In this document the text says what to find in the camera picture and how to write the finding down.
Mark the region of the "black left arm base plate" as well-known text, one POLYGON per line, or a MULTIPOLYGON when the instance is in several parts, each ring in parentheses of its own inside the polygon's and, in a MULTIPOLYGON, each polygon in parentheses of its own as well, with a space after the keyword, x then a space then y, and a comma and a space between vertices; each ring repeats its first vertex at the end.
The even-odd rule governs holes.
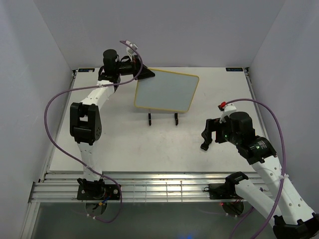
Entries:
POLYGON ((103 180, 82 180, 78 183, 77 200, 103 201, 107 198, 109 200, 120 200, 119 189, 115 184, 105 184, 103 180))

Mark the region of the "yellow framed small whiteboard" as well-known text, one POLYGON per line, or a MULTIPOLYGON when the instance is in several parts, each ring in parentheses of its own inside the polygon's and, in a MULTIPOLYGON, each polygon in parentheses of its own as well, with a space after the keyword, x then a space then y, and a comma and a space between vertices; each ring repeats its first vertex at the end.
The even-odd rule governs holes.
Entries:
POLYGON ((151 71, 155 76, 137 82, 134 106, 157 111, 188 112, 199 77, 159 69, 151 71))

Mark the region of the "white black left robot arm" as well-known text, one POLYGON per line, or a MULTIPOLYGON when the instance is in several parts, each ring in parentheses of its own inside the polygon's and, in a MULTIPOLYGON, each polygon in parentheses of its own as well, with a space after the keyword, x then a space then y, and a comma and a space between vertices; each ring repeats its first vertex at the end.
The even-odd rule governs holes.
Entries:
POLYGON ((79 200, 120 199, 119 187, 107 185, 103 179, 98 159, 94 158, 94 144, 102 135, 100 108, 116 92, 121 76, 133 75, 136 80, 155 76, 141 62, 136 48, 127 49, 127 55, 120 58, 114 49, 103 53, 103 66, 98 71, 97 88, 79 103, 70 106, 70 134, 80 150, 84 162, 83 177, 79 178, 79 200))

